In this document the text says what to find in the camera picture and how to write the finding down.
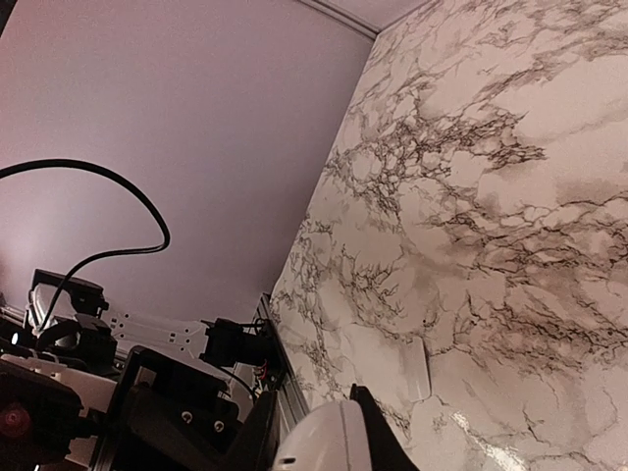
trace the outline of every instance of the wire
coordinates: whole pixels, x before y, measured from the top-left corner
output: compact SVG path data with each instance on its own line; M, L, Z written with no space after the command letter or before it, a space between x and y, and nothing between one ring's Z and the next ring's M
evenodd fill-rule
M237 382L239 382L250 394L251 396L251 400L253 401L253 403L255 403L255 401L257 400L257 394L255 393L255 391L252 389L251 386L249 386L245 380L243 380L240 376L232 373L229 370L226 370L225 368L223 368L222 366L216 366L216 365L212 365L214 368L216 368L217 370L222 371L223 373L225 373L228 376L231 376L233 379L235 379Z
M10 177L11 175L20 174L23 172L28 172L31 170L39 170L39 169L52 169L52 168L61 168L61 169L76 169L83 170L85 172L90 172L92 174L99 175L106 179L109 179L124 189L129 191L133 196L135 196L145 207L148 209L152 217L155 219L157 224L159 225L159 229L164 236L164 241L159 245L153 245L149 247L141 247L141 248L124 248L120 250L107 250L104 252L96 253L91 255L84 260L81 260L77 263L64 277L64 279L57 286L57 290L55 291L52 299L50 301L50 306L48 306L48 312L44 317L43 322L39 326L39 331L45 329L50 316L52 315L52 310L54 309L59 296L61 295L61 291L63 290L65 284L68 280L73 277L78 270L83 268L85 265L95 262L96 260L101 260L103 258L109 257L118 257L122 255L143 255L148 253L157 253L165 250L168 245L170 245L170 230L168 229L168 225L166 221L159 213L159 210L155 207L148 196L146 196L137 186L133 183L129 182L123 176L101 167L96 164L92 164L90 162L83 162L81 160L72 160L72 159L44 159L44 160L33 160L30 162L23 162L22 164L13 165L11 167L7 167L5 169L0 170L0 180Z

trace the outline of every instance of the black cable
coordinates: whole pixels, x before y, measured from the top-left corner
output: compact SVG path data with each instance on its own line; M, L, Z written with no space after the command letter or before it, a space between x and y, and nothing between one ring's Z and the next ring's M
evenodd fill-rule
M225 368L223 368L222 366L216 366L216 365L212 365L214 368L216 368L217 370L222 371L223 373L225 373L228 376L231 376L233 379L235 379L237 382L239 382L250 394L251 396L251 400L253 401L253 403L255 403L255 401L257 400L257 394L255 394L255 391L252 389L251 386L249 386L245 380L243 380L240 376L232 373L229 370L226 370Z
M72 159L45 159L45 160L33 160L31 162L23 162L22 164L13 165L11 167L7 167L5 169L0 170L0 180L10 177L11 175L20 174L22 172L28 172L31 170L39 170L39 169L52 169L52 168L61 168L61 169L76 169L83 170L85 172L90 172L92 174L99 175L106 179L109 179L124 189L129 191L133 196L135 196L145 207L148 209L150 214L155 221L159 225L159 229L164 236L164 241L159 245L153 245L150 247L141 247L141 248L124 248L120 250L107 250L105 252L96 253L95 255L91 255L90 257L85 258L77 263L64 277L64 279L57 286L57 290L55 291L52 299L50 301L50 306L48 306L48 312L44 317L43 323L39 326L39 330L45 328L50 316L52 315L52 310L61 295L61 291L63 290L65 284L68 280L75 275L75 273L83 268L85 265L95 262L96 260L101 260L103 258L108 257L118 257L121 255L142 255L148 253L157 253L165 250L168 245L170 245L170 230L168 229L168 225L164 218L159 213L159 210L155 207L148 196L146 196L137 186L133 183L129 182L123 176L118 175L117 173L101 167L96 164L92 164L90 162L83 162L81 160L72 160Z

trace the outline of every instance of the pinkish wall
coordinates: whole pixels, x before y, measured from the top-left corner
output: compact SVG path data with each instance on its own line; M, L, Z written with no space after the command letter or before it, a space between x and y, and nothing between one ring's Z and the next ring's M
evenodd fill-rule
M0 164L67 157L139 185L163 254L81 274L115 304L248 319L272 289L369 40L290 0L20 0L0 39ZM0 290L36 267L159 240L122 189L41 171L0 183Z

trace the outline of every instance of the silver screw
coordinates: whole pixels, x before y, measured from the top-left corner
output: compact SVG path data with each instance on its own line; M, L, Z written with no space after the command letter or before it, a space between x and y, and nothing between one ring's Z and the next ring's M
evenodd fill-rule
M194 416L192 415L191 412L185 411L184 413L181 414L181 418L183 419L184 422L186 422L187 425L192 423L192 419L194 418Z

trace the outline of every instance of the small white eraser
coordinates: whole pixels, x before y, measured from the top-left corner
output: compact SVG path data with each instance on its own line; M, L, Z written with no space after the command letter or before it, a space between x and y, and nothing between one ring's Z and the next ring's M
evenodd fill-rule
M408 382L408 397L411 402L425 400L432 395L432 384L428 369L423 339L417 337L401 350L401 358Z

